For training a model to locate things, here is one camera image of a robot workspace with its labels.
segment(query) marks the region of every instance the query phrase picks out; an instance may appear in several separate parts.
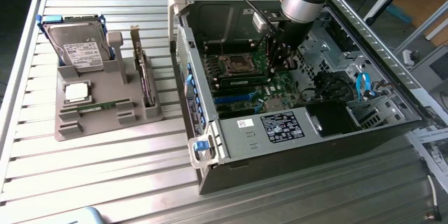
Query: white sticker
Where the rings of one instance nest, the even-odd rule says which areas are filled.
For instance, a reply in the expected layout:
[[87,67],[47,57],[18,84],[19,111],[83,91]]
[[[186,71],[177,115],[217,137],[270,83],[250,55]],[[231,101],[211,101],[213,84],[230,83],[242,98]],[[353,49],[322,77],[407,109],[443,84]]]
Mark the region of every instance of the white sticker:
[[230,82],[230,85],[242,85],[242,84],[247,84],[249,81],[233,81]]
[[265,92],[266,92],[265,94],[266,94],[266,95],[270,95],[270,92],[269,92],[267,87],[263,87],[263,90],[265,90]]
[[253,126],[253,121],[251,121],[251,119],[243,119],[243,120],[238,120],[237,122],[235,122],[238,125],[238,128],[245,128],[245,127],[250,127],[250,126]]
[[97,111],[97,110],[101,110],[101,107],[95,107],[95,108],[90,108],[90,109],[85,109],[85,110],[78,110],[77,112],[78,113],[86,113],[86,112]]
[[74,68],[86,68],[102,65],[95,42],[63,45],[69,60]]

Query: label sticker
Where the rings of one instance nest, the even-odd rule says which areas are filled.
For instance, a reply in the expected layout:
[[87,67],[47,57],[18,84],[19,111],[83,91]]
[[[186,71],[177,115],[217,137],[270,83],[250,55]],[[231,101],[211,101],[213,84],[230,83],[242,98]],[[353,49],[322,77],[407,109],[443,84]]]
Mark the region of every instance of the label sticker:
[[253,126],[253,120],[251,119],[243,119],[243,120],[238,120],[235,122],[238,125],[238,128],[245,128],[245,127],[250,127]]
[[95,42],[63,45],[69,60],[74,68],[86,68],[102,65]]
[[230,82],[230,85],[243,85],[243,84],[247,84],[249,81],[233,81]]
[[305,137],[291,111],[259,118],[270,143]]
[[101,110],[101,107],[95,107],[95,108],[90,108],[90,109],[85,109],[85,110],[78,110],[77,112],[78,113],[86,113],[86,112],[97,111],[97,110]]

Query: blue pcie slot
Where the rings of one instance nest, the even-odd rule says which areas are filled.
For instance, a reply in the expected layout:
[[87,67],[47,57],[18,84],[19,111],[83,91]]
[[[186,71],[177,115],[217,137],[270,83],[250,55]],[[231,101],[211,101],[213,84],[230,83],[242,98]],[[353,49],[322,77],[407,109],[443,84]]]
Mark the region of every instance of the blue pcie slot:
[[233,96],[233,97],[218,97],[218,98],[214,99],[214,104],[251,101],[253,95],[254,95],[254,93],[237,95],[237,96]]

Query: processor chip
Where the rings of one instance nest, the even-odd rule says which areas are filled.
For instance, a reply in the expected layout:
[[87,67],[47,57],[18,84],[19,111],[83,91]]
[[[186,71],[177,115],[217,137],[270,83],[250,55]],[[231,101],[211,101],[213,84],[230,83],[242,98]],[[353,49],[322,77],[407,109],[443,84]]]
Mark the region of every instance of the processor chip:
[[254,64],[249,54],[222,55],[218,57],[218,59],[222,63],[222,72],[226,75],[255,72]]

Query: motherboard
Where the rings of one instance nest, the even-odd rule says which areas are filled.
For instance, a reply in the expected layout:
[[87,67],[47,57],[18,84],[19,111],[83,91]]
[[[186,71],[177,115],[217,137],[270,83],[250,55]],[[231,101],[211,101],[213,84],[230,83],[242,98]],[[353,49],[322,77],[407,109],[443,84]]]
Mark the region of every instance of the motherboard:
[[221,119],[290,109],[298,90],[287,71],[267,81],[263,43],[251,52],[202,54],[202,67]]

